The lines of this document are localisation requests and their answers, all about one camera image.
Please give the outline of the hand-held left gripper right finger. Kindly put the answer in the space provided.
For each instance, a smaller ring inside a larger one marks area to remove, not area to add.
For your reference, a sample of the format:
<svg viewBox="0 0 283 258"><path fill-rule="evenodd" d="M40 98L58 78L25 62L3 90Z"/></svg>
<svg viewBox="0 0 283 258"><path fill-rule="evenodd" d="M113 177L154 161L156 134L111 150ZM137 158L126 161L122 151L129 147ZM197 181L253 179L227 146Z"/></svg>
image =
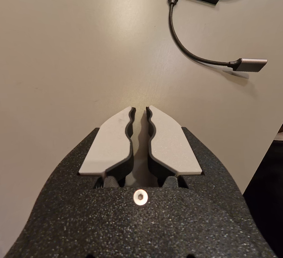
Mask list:
<svg viewBox="0 0 283 258"><path fill-rule="evenodd" d="M162 186L168 177L201 175L202 168L181 125L171 116L150 105L148 121L148 169Z"/></svg>

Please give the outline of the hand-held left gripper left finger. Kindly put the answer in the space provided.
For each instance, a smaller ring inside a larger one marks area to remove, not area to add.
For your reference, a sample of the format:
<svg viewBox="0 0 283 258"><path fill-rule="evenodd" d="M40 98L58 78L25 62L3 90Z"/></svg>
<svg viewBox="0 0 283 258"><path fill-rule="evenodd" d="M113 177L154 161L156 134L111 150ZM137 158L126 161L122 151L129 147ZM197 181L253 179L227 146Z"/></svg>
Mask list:
<svg viewBox="0 0 283 258"><path fill-rule="evenodd" d="M105 121L79 169L82 176L114 177L118 182L134 167L131 136L136 108L127 107Z"/></svg>

